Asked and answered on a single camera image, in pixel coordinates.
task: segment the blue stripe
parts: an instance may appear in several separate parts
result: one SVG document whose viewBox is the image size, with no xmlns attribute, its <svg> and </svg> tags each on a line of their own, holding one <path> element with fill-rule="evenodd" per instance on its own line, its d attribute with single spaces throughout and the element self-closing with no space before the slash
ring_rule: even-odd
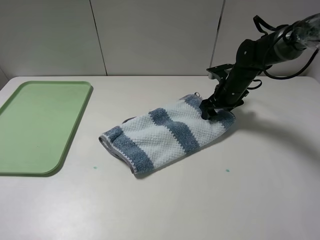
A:
<svg viewBox="0 0 320 240">
<path fill-rule="evenodd" d="M 236 118 L 231 112 L 223 109 L 218 109 L 216 112 L 217 114 L 212 118 L 212 121 L 221 123 L 226 130 L 234 124 Z"/>
<path fill-rule="evenodd" d="M 189 104 L 191 107 L 193 107 L 200 115 L 202 114 L 199 106 L 202 102 L 201 97 L 195 95 L 195 94 L 189 94 L 187 96 L 184 96 L 181 98 L 185 101 L 186 104 Z"/>
<path fill-rule="evenodd" d="M 119 126 L 112 128 L 105 134 L 111 143 L 133 162 L 137 173 L 154 169 L 154 164 L 148 155 L 127 137 Z"/>
<path fill-rule="evenodd" d="M 172 132 L 186 153 L 200 147 L 189 127 L 183 122 L 173 121 L 163 108 L 157 108 L 149 112 L 149 115 L 156 125 L 165 126 Z"/>
</svg>

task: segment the towel edge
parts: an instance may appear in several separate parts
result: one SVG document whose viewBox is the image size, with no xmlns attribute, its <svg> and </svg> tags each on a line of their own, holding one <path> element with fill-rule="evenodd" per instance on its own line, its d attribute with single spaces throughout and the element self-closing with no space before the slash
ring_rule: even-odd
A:
<svg viewBox="0 0 320 240">
<path fill-rule="evenodd" d="M 104 146 L 104 148 L 114 157 L 119 160 L 124 161 L 130 168 L 132 174 L 136 174 L 136 168 L 133 162 L 131 162 L 123 153 L 121 153 L 116 147 L 112 146 L 112 143 L 108 139 L 108 137 L 101 135 L 99 137 L 100 143 Z"/>
</svg>

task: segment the cable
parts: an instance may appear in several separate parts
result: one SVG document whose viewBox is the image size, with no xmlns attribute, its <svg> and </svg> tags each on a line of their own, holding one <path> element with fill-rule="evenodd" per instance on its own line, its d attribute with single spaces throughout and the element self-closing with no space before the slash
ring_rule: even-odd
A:
<svg viewBox="0 0 320 240">
<path fill-rule="evenodd" d="M 264 54 L 264 57 L 263 57 L 263 61 L 262 61 L 262 71 L 263 73 L 271 78 L 271 79 L 276 79 L 276 80 L 287 80 L 287 79 L 292 79 L 300 74 L 302 74 L 308 67 L 309 65 L 312 63 L 312 61 L 315 59 L 316 55 L 318 54 L 319 52 L 319 49 L 315 50 L 314 53 L 312 54 L 312 56 L 310 57 L 309 61 L 306 63 L 306 65 L 304 65 L 303 68 L 300 69 L 300 71 L 296 72 L 295 74 L 292 74 L 290 76 L 273 76 L 271 75 L 270 73 L 267 72 L 267 69 L 266 69 L 266 58 L 267 58 L 267 54 L 269 53 L 270 49 L 272 49 L 277 42 L 279 42 L 279 40 L 281 38 L 283 38 L 284 36 L 286 36 L 286 34 L 288 32 L 290 32 L 298 23 L 300 22 L 295 22 L 294 24 L 288 26 L 286 28 L 286 30 L 283 31 L 283 33 L 275 40 L 273 41 L 272 45 L 266 50 L 265 54 Z"/>
<path fill-rule="evenodd" d="M 258 84 L 258 86 L 247 87 L 246 89 L 248 89 L 248 90 L 255 90 L 255 89 L 260 88 L 261 85 L 262 85 L 262 81 L 261 81 L 260 79 L 254 79 L 254 80 L 252 80 L 252 82 L 260 82 L 260 83 Z"/>
<path fill-rule="evenodd" d="M 268 33 L 266 31 L 264 31 L 262 29 L 261 26 L 265 27 L 266 29 L 270 30 L 270 31 L 278 31 L 280 29 L 283 29 L 284 27 L 286 26 L 289 26 L 288 24 L 284 24 L 284 25 L 280 25 L 280 26 L 277 26 L 277 27 L 274 27 L 274 26 L 271 26 L 269 25 L 268 23 L 266 23 L 261 17 L 259 17 L 258 15 L 256 15 L 254 18 L 253 18 L 253 22 L 254 22 L 254 25 L 256 27 L 256 29 L 258 29 L 258 31 L 262 34 L 264 34 L 265 36 L 268 35 Z"/>
</svg>

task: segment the wall seam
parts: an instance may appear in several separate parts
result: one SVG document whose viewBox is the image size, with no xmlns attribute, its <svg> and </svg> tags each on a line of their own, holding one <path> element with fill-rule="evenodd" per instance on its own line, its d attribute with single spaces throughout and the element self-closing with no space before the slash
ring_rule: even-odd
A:
<svg viewBox="0 0 320 240">
<path fill-rule="evenodd" d="M 97 36 L 98 42 L 99 42 L 99 47 L 100 47 L 100 52 L 101 52 L 101 56 L 102 56 L 102 61 L 103 61 L 103 66 L 104 66 L 104 70 L 105 70 L 105 75 L 108 76 L 107 68 L 106 68 L 106 62 L 105 62 L 105 57 L 104 57 L 104 54 L 103 54 L 103 52 L 102 52 L 102 47 L 101 47 L 100 37 L 99 37 L 99 33 L 98 33 L 96 18 L 95 18 L 94 9 L 93 9 L 93 7 L 92 7 L 91 0 L 89 0 L 89 3 L 90 3 L 91 12 L 92 12 L 92 17 L 93 17 L 93 21 L 94 21 L 96 36 Z"/>
<path fill-rule="evenodd" d="M 0 71 L 3 73 L 3 75 L 6 77 L 6 80 L 9 81 L 9 78 L 7 76 L 7 74 L 2 70 L 2 68 L 0 67 Z"/>
<path fill-rule="evenodd" d="M 215 50 L 216 50 L 216 46 L 217 46 L 217 42 L 218 42 L 218 35 L 219 35 L 220 25 L 221 25 L 221 21 L 222 21 L 224 9 L 225 9 L 225 4 L 226 4 L 226 0 L 223 0 L 221 13 L 220 13 L 220 17 L 219 17 L 219 23 L 218 23 L 218 27 L 217 27 L 217 30 L 216 30 L 216 35 L 215 35 L 215 40 L 214 40 L 214 45 L 213 45 L 213 50 L 212 50 L 212 55 L 211 55 L 209 68 L 212 67 L 212 62 L 214 60 L 214 54 L 215 54 Z"/>
</svg>

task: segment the tray rim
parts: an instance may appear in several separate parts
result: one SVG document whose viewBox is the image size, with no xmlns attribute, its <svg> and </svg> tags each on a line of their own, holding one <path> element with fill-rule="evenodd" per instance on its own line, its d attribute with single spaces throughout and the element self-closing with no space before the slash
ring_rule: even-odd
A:
<svg viewBox="0 0 320 240">
<path fill-rule="evenodd" d="M 13 99 L 19 94 L 19 92 L 26 86 L 32 85 L 32 84 L 57 84 L 57 85 L 64 85 L 64 84 L 72 84 L 72 85 L 87 85 L 89 87 L 89 90 L 84 98 L 84 101 L 82 103 L 81 109 L 74 121 L 74 124 L 72 126 L 70 135 L 66 141 L 66 144 L 64 146 L 64 149 L 62 151 L 62 154 L 60 156 L 60 159 L 58 160 L 56 166 L 54 166 L 52 169 L 45 171 L 45 172 L 2 172 L 0 171 L 0 176 L 17 176 L 17 177 L 49 177 L 61 170 L 63 167 L 63 163 L 65 162 L 65 159 L 68 155 L 69 149 L 71 147 L 71 144 L 74 140 L 75 134 L 77 132 L 77 129 L 80 125 L 81 119 L 85 113 L 85 110 L 87 108 L 87 105 L 89 103 L 90 97 L 92 95 L 92 92 L 94 90 L 93 86 L 88 81 L 43 81 L 43 80 L 31 80 L 21 83 L 16 90 L 10 95 L 10 97 L 4 102 L 2 106 L 0 106 L 0 115 L 6 110 L 6 108 L 10 105 L 10 103 L 13 101 Z"/>
</svg>

